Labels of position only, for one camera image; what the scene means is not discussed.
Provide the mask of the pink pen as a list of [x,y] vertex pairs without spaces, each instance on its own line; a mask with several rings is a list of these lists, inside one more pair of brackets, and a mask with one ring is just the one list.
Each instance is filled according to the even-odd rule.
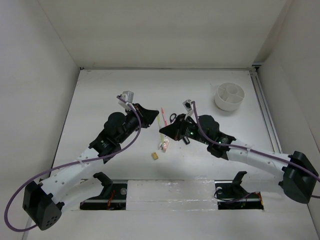
[[167,122],[167,119],[166,119],[166,115],[165,115],[165,111],[164,109],[161,107],[161,115],[162,115],[162,119],[163,119],[163,122],[164,122],[164,126],[168,126],[168,122]]

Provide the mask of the blue black highlighter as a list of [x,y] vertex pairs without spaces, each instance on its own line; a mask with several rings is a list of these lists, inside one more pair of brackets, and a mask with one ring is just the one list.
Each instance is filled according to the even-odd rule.
[[183,136],[182,140],[186,145],[189,145],[191,143],[190,139],[187,136]]

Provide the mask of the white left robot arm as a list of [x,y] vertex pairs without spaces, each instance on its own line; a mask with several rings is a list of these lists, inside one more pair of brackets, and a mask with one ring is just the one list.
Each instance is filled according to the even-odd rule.
[[79,163],[63,167],[40,183],[31,181],[24,189],[22,207],[42,231],[51,228],[68,208],[91,197],[107,198],[113,181],[102,172],[103,166],[135,131],[146,129],[159,115],[158,110],[134,103],[132,110],[114,112],[103,130],[79,156]]

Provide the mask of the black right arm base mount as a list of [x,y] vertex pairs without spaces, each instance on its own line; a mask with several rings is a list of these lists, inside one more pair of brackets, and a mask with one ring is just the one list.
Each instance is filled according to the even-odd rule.
[[232,180],[214,181],[213,197],[218,210],[264,210],[260,192],[247,192],[242,186],[246,171],[239,171]]

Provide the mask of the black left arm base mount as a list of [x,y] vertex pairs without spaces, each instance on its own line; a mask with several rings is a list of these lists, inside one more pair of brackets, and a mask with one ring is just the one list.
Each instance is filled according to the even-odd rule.
[[103,187],[100,194],[81,202],[80,210],[84,211],[124,211],[127,204],[128,181],[111,180],[103,172],[98,172],[93,177],[100,181]]

